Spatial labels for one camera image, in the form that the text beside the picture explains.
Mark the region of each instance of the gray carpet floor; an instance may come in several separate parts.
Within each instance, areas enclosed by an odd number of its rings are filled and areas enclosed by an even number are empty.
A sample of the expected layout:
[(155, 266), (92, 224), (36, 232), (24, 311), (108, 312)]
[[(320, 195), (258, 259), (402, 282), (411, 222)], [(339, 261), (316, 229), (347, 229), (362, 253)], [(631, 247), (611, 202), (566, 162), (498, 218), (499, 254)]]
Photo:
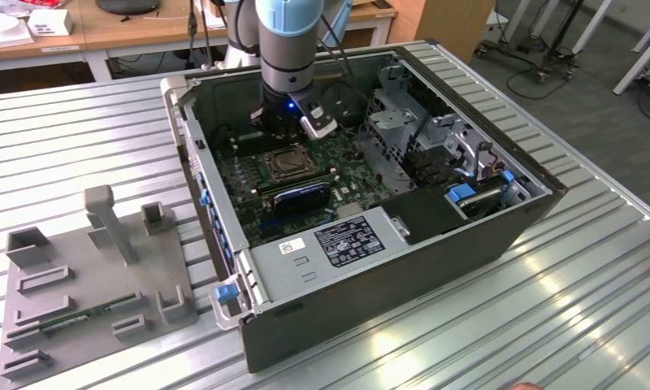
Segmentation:
[[(500, 0), (500, 12), (514, 14), (520, 0)], [(527, 35), (543, 1), (535, 1), (515, 41)], [(568, 5), (562, 3), (543, 37), (552, 42)], [(591, 16), (579, 13), (564, 47), (572, 48)], [(639, 54), (631, 52), (640, 37), (624, 29), (603, 24), (579, 55), (578, 71), (571, 82), (544, 100), (530, 100), (512, 93), (507, 79), (530, 65), (499, 53), (475, 58), (471, 66), (479, 74), (538, 117), (540, 121), (572, 144), (607, 173), (650, 205), (650, 120), (639, 110), (640, 88), (632, 85), (623, 96), (612, 90), (634, 65)], [(544, 95), (563, 83), (552, 77), (539, 85), (528, 76), (516, 77), (512, 86), (528, 96)], [(650, 100), (642, 104), (650, 114)]]

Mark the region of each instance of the motherboard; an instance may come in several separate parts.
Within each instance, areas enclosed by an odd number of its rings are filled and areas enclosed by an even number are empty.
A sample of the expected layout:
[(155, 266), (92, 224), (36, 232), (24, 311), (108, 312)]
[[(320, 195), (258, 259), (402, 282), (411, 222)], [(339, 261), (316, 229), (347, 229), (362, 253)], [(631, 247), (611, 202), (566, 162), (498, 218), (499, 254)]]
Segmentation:
[(231, 137), (218, 166), (254, 247), (368, 210), (391, 193), (351, 132), (320, 141)]

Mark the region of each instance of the open computer tower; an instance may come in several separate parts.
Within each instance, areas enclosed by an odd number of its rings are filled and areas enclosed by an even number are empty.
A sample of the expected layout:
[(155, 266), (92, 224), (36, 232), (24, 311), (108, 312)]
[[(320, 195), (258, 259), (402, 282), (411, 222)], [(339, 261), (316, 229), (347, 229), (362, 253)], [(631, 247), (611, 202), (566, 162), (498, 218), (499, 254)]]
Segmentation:
[(251, 372), (496, 260), (567, 193), (404, 48), (350, 64), (316, 61), (340, 123), (319, 141), (252, 126), (259, 67), (174, 81), (211, 299)]

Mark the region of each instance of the blue latch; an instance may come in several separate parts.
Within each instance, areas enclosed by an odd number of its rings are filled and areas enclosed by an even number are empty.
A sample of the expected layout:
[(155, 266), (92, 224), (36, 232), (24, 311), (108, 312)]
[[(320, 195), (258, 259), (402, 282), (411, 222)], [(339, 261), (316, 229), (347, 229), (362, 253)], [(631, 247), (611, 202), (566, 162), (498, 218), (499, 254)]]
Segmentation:
[(215, 289), (215, 293), (218, 294), (219, 303), (227, 303), (228, 301), (239, 297), (242, 291), (239, 291), (239, 286), (236, 285), (236, 283), (232, 283), (219, 286)]
[(210, 199), (210, 190), (206, 188), (203, 189), (203, 194), (200, 195), (200, 205), (210, 206), (212, 204), (212, 200)]
[(460, 184), (448, 191), (448, 196), (455, 203), (472, 197), (478, 192), (470, 186), (470, 184)]
[(514, 180), (516, 180), (516, 176), (512, 171), (504, 171), (502, 176), (510, 183), (514, 183)]

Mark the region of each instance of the aluminum slat table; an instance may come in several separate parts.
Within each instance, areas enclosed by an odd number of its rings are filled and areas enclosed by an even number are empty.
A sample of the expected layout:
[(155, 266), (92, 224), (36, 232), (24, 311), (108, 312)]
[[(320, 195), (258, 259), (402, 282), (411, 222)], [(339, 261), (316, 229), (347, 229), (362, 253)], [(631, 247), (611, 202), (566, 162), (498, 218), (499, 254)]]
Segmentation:
[(200, 311), (194, 326), (30, 388), (650, 388), (650, 208), (452, 54), (407, 47), (571, 192), (492, 264), (256, 375), (215, 323), (160, 76), (0, 96), (0, 324), (8, 231), (86, 226), (79, 192), (96, 184), (114, 186), (119, 215), (174, 207)]

